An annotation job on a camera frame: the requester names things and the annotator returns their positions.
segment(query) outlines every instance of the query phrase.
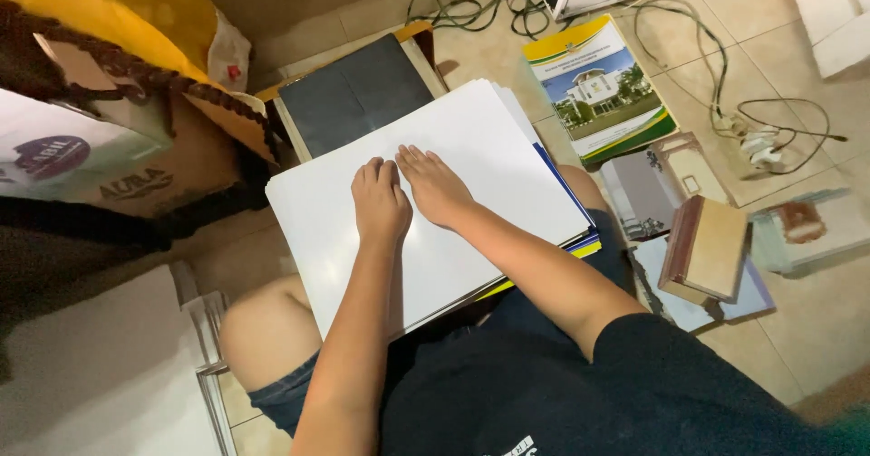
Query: white board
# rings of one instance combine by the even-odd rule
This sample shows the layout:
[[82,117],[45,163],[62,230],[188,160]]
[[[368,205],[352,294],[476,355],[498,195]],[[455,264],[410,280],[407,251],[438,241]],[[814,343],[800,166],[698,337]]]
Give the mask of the white board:
[[[487,81],[473,81],[353,143],[272,177],[266,195],[324,338],[357,254],[350,191],[354,173],[374,156],[393,159],[399,144],[436,152],[476,200],[550,243],[564,243],[588,229],[589,222],[514,117],[498,89]],[[461,237],[422,217],[404,177],[401,185],[414,217],[402,257],[404,295],[391,301],[394,337],[500,275]]]
[[19,325],[5,344],[0,454],[220,454],[168,266]]

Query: left hand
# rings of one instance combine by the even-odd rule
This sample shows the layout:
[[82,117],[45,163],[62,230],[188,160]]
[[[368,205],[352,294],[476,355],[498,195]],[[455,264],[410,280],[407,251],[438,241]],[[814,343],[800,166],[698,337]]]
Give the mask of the left hand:
[[411,203],[398,186],[396,162],[374,157],[354,175],[351,193],[359,242],[386,240],[397,244],[411,223]]

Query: denim shorts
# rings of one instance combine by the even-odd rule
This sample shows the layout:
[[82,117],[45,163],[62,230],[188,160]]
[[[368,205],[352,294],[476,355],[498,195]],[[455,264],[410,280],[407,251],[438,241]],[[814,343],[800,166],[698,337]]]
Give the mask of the denim shorts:
[[[583,260],[620,288],[627,290],[629,270],[620,251],[613,221],[605,212],[597,209],[590,209],[589,214],[598,228],[602,247]],[[555,342],[573,344],[573,341],[532,305],[532,302],[517,287],[491,296],[487,300],[462,308],[456,314],[438,318],[390,343],[387,350],[384,396],[389,396],[392,388],[417,361],[436,350],[444,349],[456,339],[474,335],[476,330],[523,330]],[[480,319],[481,309],[486,308],[489,308],[492,314],[482,325],[475,326],[475,319]],[[314,353],[309,360],[287,376],[265,388],[248,393],[251,397],[251,406],[262,410],[278,429],[287,431],[290,437],[296,433],[318,354],[319,352]]]

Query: tree on book cover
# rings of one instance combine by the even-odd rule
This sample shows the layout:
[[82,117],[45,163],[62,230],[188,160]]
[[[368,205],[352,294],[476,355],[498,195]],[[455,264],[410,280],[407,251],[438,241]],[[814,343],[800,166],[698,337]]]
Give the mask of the tree on book cover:
[[523,51],[583,163],[603,161],[676,129],[609,15]]

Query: person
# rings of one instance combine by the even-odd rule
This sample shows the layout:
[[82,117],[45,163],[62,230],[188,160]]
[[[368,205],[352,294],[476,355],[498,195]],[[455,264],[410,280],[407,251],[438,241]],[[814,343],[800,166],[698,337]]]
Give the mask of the person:
[[[294,456],[821,454],[830,448],[756,383],[625,292],[607,205],[559,166],[603,249],[580,260],[506,222],[432,152],[401,146],[353,178],[359,249],[321,343],[299,276],[249,294],[223,320],[223,355],[294,438]],[[388,346],[411,206],[452,230],[516,288],[484,322]]]

